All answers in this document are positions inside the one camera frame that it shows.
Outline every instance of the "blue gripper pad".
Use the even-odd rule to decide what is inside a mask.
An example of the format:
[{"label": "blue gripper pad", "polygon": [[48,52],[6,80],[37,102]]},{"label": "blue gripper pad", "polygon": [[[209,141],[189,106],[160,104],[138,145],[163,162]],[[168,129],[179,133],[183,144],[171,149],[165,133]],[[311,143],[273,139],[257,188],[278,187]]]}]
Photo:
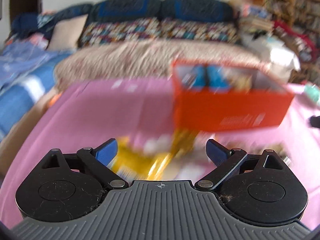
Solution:
[{"label": "blue gripper pad", "polygon": [[231,156],[231,151],[214,140],[208,140],[205,147],[207,156],[218,167]]},{"label": "blue gripper pad", "polygon": [[107,166],[118,152],[118,143],[115,139],[110,139],[101,147],[96,148],[95,151],[96,159]]}]

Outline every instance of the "orange box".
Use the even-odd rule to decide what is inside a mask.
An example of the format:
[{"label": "orange box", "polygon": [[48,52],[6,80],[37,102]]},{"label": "orange box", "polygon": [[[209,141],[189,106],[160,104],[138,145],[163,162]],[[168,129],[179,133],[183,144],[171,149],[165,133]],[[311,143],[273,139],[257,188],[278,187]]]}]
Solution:
[{"label": "orange box", "polygon": [[[248,93],[187,89],[181,84],[179,72],[198,64],[231,67],[252,75],[252,89]],[[174,61],[172,67],[174,122],[177,129],[216,132],[278,126],[294,97],[282,84],[257,68],[185,60]]]}]

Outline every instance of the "yellow package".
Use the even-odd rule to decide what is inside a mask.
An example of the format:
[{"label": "yellow package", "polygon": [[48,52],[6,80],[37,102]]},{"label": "yellow package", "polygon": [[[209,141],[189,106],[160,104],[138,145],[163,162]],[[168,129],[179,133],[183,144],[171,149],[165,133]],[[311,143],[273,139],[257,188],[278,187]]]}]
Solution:
[{"label": "yellow package", "polygon": [[142,152],[133,151],[127,139],[119,139],[118,153],[108,168],[125,179],[129,184],[135,180],[161,180],[163,171],[172,160],[171,153],[156,156],[144,156]]},{"label": "yellow package", "polygon": [[187,152],[191,152],[198,134],[199,132],[197,131],[175,130],[170,152],[174,156],[182,156]]}]

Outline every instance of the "pink sheet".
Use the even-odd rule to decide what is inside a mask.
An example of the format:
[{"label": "pink sheet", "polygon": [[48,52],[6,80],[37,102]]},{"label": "pink sheet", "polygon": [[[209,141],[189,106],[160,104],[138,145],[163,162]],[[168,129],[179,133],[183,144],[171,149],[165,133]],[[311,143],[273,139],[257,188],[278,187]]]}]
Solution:
[{"label": "pink sheet", "polygon": [[[308,118],[320,111],[300,95],[303,87],[294,88],[297,95],[278,128],[223,133],[220,138],[257,144],[284,141],[292,171],[309,195],[301,221],[314,229],[320,223],[320,131],[308,127]],[[71,153],[119,136],[131,136],[136,146],[143,146],[149,138],[172,134],[172,106],[167,79],[101,80],[70,87],[36,125],[13,161],[0,189],[1,221],[12,228],[22,220],[14,198],[16,189],[50,149]],[[203,161],[198,165],[204,173],[212,168]],[[198,168],[187,176],[196,181],[203,175]]]}]

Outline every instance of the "white pillow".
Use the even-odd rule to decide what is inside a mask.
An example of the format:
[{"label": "white pillow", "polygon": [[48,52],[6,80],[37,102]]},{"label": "white pillow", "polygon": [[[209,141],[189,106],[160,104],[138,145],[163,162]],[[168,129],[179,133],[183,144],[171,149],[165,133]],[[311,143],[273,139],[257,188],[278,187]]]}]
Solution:
[{"label": "white pillow", "polygon": [[65,50],[78,48],[78,40],[88,15],[82,15],[56,24],[48,50]]}]

